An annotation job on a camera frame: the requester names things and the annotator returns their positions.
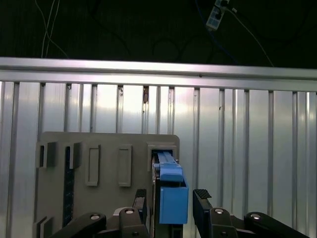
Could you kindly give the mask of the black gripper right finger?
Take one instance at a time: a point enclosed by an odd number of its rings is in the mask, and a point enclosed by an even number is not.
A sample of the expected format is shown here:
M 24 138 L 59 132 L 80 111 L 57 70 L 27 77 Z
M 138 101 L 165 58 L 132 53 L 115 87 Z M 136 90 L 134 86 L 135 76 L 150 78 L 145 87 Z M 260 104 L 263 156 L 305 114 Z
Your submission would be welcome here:
M 202 238 L 305 238 L 306 235 L 261 212 L 239 219 L 212 207 L 205 189 L 193 190 L 193 218 Z

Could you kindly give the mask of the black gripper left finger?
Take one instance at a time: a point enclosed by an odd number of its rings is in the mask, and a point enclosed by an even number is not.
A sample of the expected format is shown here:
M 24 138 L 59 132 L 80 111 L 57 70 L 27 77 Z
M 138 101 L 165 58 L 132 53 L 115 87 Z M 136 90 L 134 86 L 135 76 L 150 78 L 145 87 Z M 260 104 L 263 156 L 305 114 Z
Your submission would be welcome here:
M 86 213 L 69 223 L 52 238 L 147 238 L 147 190 L 138 189 L 133 206 L 122 207 L 107 218 L 101 213 Z

